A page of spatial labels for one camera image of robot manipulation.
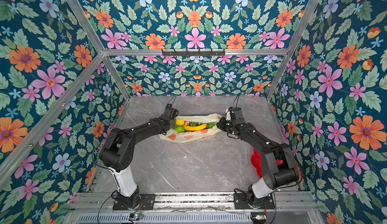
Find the cream plastic bag orange print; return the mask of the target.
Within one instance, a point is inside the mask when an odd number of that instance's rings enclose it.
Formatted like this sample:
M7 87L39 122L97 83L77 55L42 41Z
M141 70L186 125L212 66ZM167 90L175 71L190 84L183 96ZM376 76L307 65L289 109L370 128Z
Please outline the cream plastic bag orange print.
M195 140L208 140L214 138L221 130L216 126L221 120L219 114L206 116L177 116L174 124L166 134L159 134L160 139L174 142L187 143Z

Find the red flower-shaped plate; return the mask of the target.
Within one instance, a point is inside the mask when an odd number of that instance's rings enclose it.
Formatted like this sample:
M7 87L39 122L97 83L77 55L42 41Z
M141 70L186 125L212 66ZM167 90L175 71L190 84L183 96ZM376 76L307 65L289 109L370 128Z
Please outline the red flower-shaped plate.
M259 176L259 178L262 178L263 177L262 156L256 149L254 149L253 155L251 156L251 164L256 169L256 173Z

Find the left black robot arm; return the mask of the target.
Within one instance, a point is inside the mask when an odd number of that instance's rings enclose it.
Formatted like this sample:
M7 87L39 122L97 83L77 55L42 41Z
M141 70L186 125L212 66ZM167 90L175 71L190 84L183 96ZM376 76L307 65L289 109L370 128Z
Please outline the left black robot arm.
M139 188L134 181L131 163L135 146L156 135L165 135L171 128L171 121L178 116L178 110L167 104L164 113L149 122L128 129L115 128L102 147L99 158L108 168L117 186L118 201L128 208L140 204Z

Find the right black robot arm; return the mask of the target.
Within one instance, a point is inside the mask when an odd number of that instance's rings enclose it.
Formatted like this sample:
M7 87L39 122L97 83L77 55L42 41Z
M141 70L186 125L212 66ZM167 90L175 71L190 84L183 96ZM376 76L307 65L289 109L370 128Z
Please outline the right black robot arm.
M217 123L217 128L227 133L229 138L234 136L248 143L261 155L262 176L247 191L247 200L251 206L262 202L278 189L299 181L297 161L290 146L270 140L253 124L246 123L241 108L228 108L226 116Z

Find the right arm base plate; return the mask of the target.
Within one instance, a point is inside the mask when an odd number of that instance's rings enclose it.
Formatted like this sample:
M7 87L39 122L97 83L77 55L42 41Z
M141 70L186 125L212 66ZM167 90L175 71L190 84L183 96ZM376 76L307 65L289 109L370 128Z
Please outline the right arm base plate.
M233 199L235 209L274 210L276 208L275 201L271 195L263 198L256 198L250 192L242 192L235 189Z

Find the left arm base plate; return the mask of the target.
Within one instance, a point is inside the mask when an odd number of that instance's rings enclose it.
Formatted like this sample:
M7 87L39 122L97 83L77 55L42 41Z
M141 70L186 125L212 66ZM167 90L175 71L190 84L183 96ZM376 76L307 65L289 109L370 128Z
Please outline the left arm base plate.
M130 197L119 195L114 202L113 210L153 210L155 194L135 193Z

